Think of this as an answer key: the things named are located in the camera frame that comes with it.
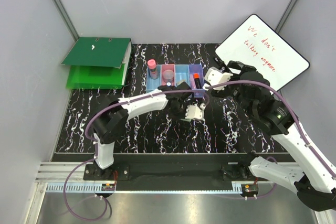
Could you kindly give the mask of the clear purple pin box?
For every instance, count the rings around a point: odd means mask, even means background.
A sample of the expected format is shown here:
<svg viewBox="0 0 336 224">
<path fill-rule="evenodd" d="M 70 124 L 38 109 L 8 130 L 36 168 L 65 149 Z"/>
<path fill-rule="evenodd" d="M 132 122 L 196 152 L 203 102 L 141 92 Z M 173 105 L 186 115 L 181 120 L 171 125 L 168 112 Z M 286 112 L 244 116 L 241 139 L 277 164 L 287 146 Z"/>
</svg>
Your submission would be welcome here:
<svg viewBox="0 0 336 224">
<path fill-rule="evenodd" d="M 163 72 L 163 81 L 165 83 L 172 83 L 174 81 L 174 71 L 173 70 L 165 70 Z"/>
</svg>

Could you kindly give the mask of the pink capped pencil tube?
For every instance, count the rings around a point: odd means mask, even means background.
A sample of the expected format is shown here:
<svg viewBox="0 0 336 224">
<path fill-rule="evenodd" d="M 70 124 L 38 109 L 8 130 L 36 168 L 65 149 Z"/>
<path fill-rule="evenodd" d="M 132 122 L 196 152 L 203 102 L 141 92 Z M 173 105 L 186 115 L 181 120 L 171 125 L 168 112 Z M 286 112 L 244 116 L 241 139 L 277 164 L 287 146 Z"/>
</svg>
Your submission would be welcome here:
<svg viewBox="0 0 336 224">
<path fill-rule="evenodd" d="M 159 77 L 158 70 L 157 70 L 157 64 L 154 59 L 148 60 L 148 70 L 150 78 L 157 79 Z"/>
</svg>

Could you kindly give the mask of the pink purple eraser stick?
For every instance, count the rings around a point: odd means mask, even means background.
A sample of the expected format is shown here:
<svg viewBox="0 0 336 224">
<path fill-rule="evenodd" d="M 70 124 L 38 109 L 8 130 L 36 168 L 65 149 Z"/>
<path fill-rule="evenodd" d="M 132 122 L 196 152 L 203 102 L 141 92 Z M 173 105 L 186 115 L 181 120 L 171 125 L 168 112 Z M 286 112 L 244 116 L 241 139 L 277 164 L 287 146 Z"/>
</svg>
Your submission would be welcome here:
<svg viewBox="0 0 336 224">
<path fill-rule="evenodd" d="M 196 84 L 193 77 L 190 77 L 190 86 L 192 89 L 196 89 Z"/>
</svg>

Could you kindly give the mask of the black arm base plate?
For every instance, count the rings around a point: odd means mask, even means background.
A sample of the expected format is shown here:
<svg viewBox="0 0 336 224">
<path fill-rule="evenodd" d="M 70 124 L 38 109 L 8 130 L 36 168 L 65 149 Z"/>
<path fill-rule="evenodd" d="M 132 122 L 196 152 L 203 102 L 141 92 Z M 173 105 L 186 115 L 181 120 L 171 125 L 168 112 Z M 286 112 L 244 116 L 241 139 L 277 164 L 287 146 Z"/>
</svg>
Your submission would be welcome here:
<svg viewBox="0 0 336 224">
<path fill-rule="evenodd" d="M 238 182 L 255 180 L 248 171 L 253 158 L 278 164 L 293 158 L 286 153 L 114 154 L 106 169 L 89 162 L 65 178 L 72 183 L 117 181 L 118 192 L 229 194 L 242 189 Z"/>
</svg>

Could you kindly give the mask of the four-compartment pastel drawer organizer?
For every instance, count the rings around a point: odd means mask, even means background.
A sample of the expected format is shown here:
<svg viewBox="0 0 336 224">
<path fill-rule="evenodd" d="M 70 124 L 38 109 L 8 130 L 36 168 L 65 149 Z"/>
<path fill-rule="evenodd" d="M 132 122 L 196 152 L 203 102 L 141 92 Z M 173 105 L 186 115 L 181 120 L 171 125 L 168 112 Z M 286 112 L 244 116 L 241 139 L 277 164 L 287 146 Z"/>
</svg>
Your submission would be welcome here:
<svg viewBox="0 0 336 224">
<path fill-rule="evenodd" d="M 157 79 L 150 78 L 149 70 L 147 69 L 146 74 L 146 93 L 157 89 L 159 86 L 165 85 L 166 83 L 163 81 L 162 73 L 165 70 L 173 70 L 174 71 L 174 81 L 172 82 L 173 86 L 177 87 L 177 83 L 186 79 L 188 81 L 188 85 L 190 86 L 190 77 L 194 78 L 194 73 L 198 73 L 200 76 L 201 85 L 204 85 L 204 75 L 203 75 L 203 66 L 200 64 L 191 64 L 191 65 L 175 65 L 175 64 L 165 64 L 165 65 L 157 65 L 157 71 L 159 77 Z M 197 92 L 194 94 L 195 98 L 202 98 L 202 88 L 201 89 L 193 89 Z"/>
</svg>

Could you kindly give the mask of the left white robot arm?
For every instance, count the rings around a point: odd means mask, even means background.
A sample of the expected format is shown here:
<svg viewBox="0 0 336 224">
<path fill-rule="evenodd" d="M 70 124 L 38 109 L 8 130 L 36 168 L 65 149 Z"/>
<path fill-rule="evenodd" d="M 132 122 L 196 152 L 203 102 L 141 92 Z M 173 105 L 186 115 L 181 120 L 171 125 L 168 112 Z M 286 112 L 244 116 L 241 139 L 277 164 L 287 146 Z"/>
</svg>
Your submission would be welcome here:
<svg viewBox="0 0 336 224">
<path fill-rule="evenodd" d="M 103 180 L 113 175 L 114 145 L 121 137 L 126 123 L 139 115 L 167 110 L 178 119 L 186 113 L 185 101 L 193 95 L 191 87 L 182 82 L 178 86 L 159 86 L 151 92 L 130 98 L 117 98 L 97 112 L 85 130 L 95 145 L 95 174 Z"/>
</svg>

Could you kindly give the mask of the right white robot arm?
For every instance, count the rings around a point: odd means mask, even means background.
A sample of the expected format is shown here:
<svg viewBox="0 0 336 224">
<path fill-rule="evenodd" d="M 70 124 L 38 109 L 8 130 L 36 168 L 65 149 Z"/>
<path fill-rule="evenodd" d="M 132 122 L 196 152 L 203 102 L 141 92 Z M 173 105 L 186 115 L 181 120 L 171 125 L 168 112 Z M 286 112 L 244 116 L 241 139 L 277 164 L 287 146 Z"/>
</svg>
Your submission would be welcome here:
<svg viewBox="0 0 336 224">
<path fill-rule="evenodd" d="M 238 167 L 244 180 L 272 181 L 295 193 L 314 211 L 335 209 L 335 165 L 318 149 L 284 98 L 253 66 L 230 61 L 221 69 L 208 69 L 205 82 L 214 97 L 232 97 L 246 115 L 273 137 L 298 164 L 289 169 L 257 154 L 249 154 Z"/>
</svg>

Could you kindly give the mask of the beige small eraser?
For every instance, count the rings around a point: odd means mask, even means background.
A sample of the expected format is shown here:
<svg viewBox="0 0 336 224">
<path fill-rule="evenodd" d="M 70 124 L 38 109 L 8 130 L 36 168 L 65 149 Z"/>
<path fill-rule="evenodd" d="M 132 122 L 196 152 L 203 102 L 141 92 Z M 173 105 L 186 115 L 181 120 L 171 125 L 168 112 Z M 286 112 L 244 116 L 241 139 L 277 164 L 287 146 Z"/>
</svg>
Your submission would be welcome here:
<svg viewBox="0 0 336 224">
<path fill-rule="evenodd" d="M 183 83 L 188 84 L 188 81 L 186 79 L 182 79 L 177 83 L 177 85 L 179 86 L 180 84 L 183 84 Z"/>
</svg>

